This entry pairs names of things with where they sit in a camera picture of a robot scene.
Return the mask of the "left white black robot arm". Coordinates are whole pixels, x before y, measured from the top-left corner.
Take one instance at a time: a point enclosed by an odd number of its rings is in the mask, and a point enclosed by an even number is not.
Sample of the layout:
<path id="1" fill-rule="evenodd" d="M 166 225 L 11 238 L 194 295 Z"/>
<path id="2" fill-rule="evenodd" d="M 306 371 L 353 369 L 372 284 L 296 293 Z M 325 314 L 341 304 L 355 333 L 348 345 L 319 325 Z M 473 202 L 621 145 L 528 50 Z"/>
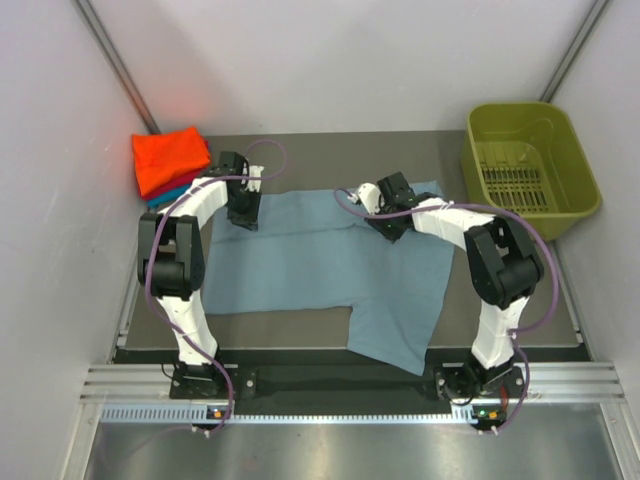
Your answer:
<path id="1" fill-rule="evenodd" d="M 223 209 L 231 224 L 255 231 L 262 170 L 245 156 L 224 151 L 173 204 L 139 220 L 138 279 L 149 306 L 168 323 L 178 344 L 173 399 L 221 398 L 229 391 L 202 304 L 206 259 L 201 229 Z"/>

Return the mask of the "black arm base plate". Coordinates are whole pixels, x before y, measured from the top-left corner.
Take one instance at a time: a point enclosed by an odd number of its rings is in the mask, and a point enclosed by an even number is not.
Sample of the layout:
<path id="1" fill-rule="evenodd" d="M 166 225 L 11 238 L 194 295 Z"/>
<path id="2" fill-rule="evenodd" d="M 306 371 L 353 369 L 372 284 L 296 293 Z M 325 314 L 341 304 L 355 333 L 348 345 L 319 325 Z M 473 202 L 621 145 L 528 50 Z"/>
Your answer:
<path id="1" fill-rule="evenodd" d="M 289 396 L 295 393 L 310 395 L 313 392 L 336 396 L 340 393 L 365 392 L 407 393 L 433 401 L 460 399 L 464 402 L 483 394 L 493 395 L 502 380 L 509 382 L 513 376 L 507 372 L 493 381 L 482 384 L 463 368 L 431 369 L 427 374 L 415 376 L 388 366 L 261 366 L 237 367 L 228 372 L 230 382 L 216 368 L 197 373 L 176 366 L 173 372 L 169 397 L 171 399 L 220 399 L 233 388 L 234 399 L 251 400 L 271 398 L 277 393 Z"/>

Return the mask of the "grey blue t shirt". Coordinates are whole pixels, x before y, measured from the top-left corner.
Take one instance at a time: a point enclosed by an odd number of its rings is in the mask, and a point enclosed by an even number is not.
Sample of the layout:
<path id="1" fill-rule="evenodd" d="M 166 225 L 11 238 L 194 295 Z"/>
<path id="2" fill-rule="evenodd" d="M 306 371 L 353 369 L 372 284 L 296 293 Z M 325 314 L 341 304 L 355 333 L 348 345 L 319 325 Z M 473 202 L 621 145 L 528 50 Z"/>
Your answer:
<path id="1" fill-rule="evenodd" d="M 271 194 L 257 231 L 214 214 L 201 297 L 213 315 L 349 307 L 348 350 L 420 375 L 453 256 L 431 235 L 386 240 L 329 190 Z"/>

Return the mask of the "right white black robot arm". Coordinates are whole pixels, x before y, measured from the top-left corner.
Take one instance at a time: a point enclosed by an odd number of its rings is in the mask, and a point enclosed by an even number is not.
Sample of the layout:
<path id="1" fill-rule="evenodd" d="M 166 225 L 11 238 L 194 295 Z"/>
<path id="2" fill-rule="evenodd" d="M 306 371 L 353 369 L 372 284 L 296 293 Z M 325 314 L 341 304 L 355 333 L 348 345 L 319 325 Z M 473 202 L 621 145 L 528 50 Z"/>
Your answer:
<path id="1" fill-rule="evenodd" d="M 471 283 L 481 299 L 478 330 L 469 359 L 439 381 L 441 395 L 469 403 L 501 389 L 513 366 L 520 318 L 544 276 L 526 229 L 512 218 L 456 208 L 435 194 L 417 193 L 400 172 L 360 185 L 353 202 L 364 206 L 370 216 L 366 222 L 391 242 L 413 230 L 466 252 Z"/>

